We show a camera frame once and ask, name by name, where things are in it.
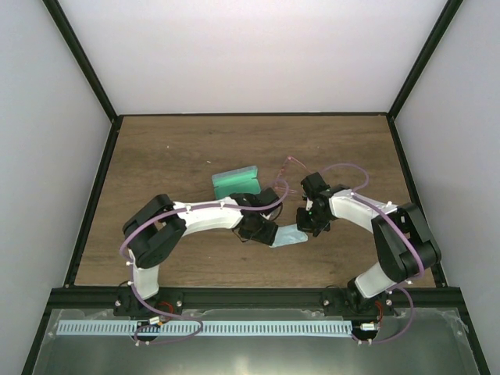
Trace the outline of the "light blue cleaning cloth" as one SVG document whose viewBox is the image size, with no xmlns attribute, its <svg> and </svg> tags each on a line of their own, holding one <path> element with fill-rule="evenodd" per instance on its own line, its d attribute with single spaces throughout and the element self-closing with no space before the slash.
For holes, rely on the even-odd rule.
<svg viewBox="0 0 500 375">
<path fill-rule="evenodd" d="M 308 235 L 300 231 L 296 224 L 278 227 L 271 248 L 301 244 L 308 241 Z"/>
</svg>

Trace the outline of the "grey green glasses case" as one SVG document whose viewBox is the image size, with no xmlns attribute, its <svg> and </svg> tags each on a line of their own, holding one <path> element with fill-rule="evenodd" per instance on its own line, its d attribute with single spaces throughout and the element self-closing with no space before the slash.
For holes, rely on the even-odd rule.
<svg viewBox="0 0 500 375">
<path fill-rule="evenodd" d="M 212 175 L 212 185 L 216 199 L 231 194 L 258 194 L 261 187 L 258 181 L 258 167 L 246 166 L 236 170 Z"/>
</svg>

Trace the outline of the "pink frame sunglasses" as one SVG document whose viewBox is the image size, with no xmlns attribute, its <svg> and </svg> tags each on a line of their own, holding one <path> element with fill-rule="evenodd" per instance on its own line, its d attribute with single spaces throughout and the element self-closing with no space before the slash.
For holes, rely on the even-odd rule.
<svg viewBox="0 0 500 375">
<path fill-rule="evenodd" d="M 285 187 L 283 185 L 280 185 L 279 182 L 279 180 L 284 180 L 288 183 L 289 193 L 292 195 L 298 195 L 300 191 L 293 188 L 292 183 L 290 182 L 290 180 L 293 180 L 295 178 L 295 175 L 297 174 L 295 170 L 297 168 L 302 171 L 303 175 L 307 175 L 312 172 L 303 162 L 296 159 L 294 156 L 286 156 L 280 169 L 278 170 L 277 176 L 271 184 L 272 188 L 276 191 L 284 191 Z"/>
</svg>

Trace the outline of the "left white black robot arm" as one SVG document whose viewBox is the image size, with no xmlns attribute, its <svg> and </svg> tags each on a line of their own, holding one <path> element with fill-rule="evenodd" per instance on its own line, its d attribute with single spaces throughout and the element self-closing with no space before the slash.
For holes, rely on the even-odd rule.
<svg viewBox="0 0 500 375">
<path fill-rule="evenodd" d="M 278 225 L 271 216 L 282 209 L 283 200 L 271 187 L 210 202 L 183 203 L 165 194 L 155 196 L 123 225 L 120 254 L 131 267 L 136 291 L 132 306 L 144 316 L 159 308 L 159 265 L 190 234 L 229 230 L 240 241 L 272 245 Z"/>
</svg>

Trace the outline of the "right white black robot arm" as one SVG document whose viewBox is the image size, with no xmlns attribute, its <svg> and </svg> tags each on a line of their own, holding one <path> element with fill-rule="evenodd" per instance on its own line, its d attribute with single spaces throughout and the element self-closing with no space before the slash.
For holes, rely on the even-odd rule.
<svg viewBox="0 0 500 375">
<path fill-rule="evenodd" d="M 320 173 L 301 181 L 305 206 L 297 209 L 297 228 L 313 237 L 347 220 L 373 235 L 377 262 L 348 282 L 345 299 L 358 315 L 369 312 L 375 298 L 421 277 L 441 261 L 441 250 L 422 211 L 414 204 L 378 202 L 344 185 L 331 187 Z"/>
</svg>

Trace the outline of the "black enclosure frame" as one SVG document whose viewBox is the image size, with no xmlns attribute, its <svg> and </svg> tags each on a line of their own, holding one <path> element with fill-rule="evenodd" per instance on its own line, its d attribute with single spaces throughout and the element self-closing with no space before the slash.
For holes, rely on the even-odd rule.
<svg viewBox="0 0 500 375">
<path fill-rule="evenodd" d="M 391 108 L 388 112 L 381 113 L 386 117 L 387 125 L 391 132 L 392 140 L 395 146 L 396 153 L 398 155 L 398 160 L 400 167 L 402 169 L 403 177 L 405 179 L 405 184 L 409 192 L 409 197 L 411 202 L 415 203 L 418 207 L 421 207 L 420 197 L 416 190 L 416 185 L 405 156 L 405 152 L 395 125 L 395 119 L 397 115 L 401 112 L 403 105 L 410 96 L 413 88 L 415 87 L 417 81 L 422 75 L 424 68 L 430 61 L 430 57 L 433 55 L 437 46 L 439 45 L 441 39 L 445 35 L 446 30 L 453 21 L 456 13 L 458 12 L 462 0 L 451 0 L 445 3 L 444 8 L 441 10 L 437 21 L 435 22 L 429 36 L 427 37 L 419 55 L 414 62 L 412 69 L 410 70 L 407 78 L 405 79 L 402 88 L 394 100 Z M 104 109 L 105 114 L 109 118 L 111 123 L 111 128 L 109 135 L 107 137 L 104 152 L 99 163 L 98 172 L 96 174 L 95 182 L 92 186 L 91 195 L 87 203 L 87 208 L 85 210 L 83 223 L 80 226 L 79 234 L 77 236 L 77 242 L 73 250 L 72 258 L 70 260 L 70 265 L 66 273 L 64 286 L 60 288 L 54 288 L 51 291 L 49 300 L 43 316 L 41 318 L 40 325 L 37 329 L 37 333 L 34 337 L 34 342 L 31 345 L 27 360 L 25 362 L 22 374 L 29 375 L 34 372 L 35 364 L 38 360 L 38 355 L 42 346 L 42 334 L 45 333 L 45 329 L 48 326 L 49 313 L 56 306 L 56 301 L 61 299 L 63 302 L 68 302 L 71 298 L 76 298 L 83 296 L 84 299 L 79 301 L 80 305 L 85 307 L 97 306 L 103 301 L 108 301 L 111 295 L 111 289 L 109 287 L 76 287 L 74 285 L 74 277 L 77 275 L 78 268 L 80 266 L 81 256 L 83 254 L 84 245 L 88 239 L 88 234 L 91 227 L 91 222 L 94 219 L 95 210 L 97 208 L 98 199 L 100 198 L 102 187 L 104 186 L 105 175 L 109 169 L 109 164 L 116 146 L 116 141 L 118 139 L 118 133 L 123 122 L 123 115 L 117 115 L 116 110 L 113 108 L 108 95 L 105 93 L 105 89 L 102 86 L 101 81 L 98 79 L 93 66 L 89 58 L 87 57 L 80 41 L 70 22 L 63 11 L 62 6 L 58 1 L 45 1 L 45 8 L 48 10 L 51 18 L 53 19 L 55 25 L 57 26 L 59 33 L 62 35 L 66 45 L 70 48 L 73 57 L 76 59 L 80 70 L 85 76 L 85 79 L 90 84 L 95 97 L 98 99 L 101 107 Z M 467 334 L 467 340 L 471 346 L 472 354 L 479 370 L 480 374 L 489 374 L 490 370 L 484 358 L 484 353 L 477 338 L 476 331 L 473 327 L 472 320 L 470 318 L 469 312 L 466 307 L 466 303 L 463 300 L 463 296 L 458 287 L 451 287 L 447 284 L 445 272 L 442 266 L 432 266 L 431 267 L 434 283 L 436 287 L 431 289 L 419 288 L 415 295 L 419 302 L 435 302 L 438 296 L 450 297 L 455 305 L 459 308 L 460 316 L 465 320 L 470 332 Z"/>
</svg>

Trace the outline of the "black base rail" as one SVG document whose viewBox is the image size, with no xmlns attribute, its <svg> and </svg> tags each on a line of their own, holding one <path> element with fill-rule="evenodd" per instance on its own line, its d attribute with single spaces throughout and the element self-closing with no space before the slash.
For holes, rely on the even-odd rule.
<svg viewBox="0 0 500 375">
<path fill-rule="evenodd" d="M 328 316 L 371 316 L 409 306 L 401 291 L 383 293 L 355 301 L 344 288 L 196 288 L 162 287 L 147 300 L 158 308 L 162 302 L 175 313 L 209 309 L 319 309 Z M 149 311 L 136 299 L 130 287 L 61 287 L 51 291 L 48 309 L 111 309 L 117 316 L 147 316 Z"/>
</svg>

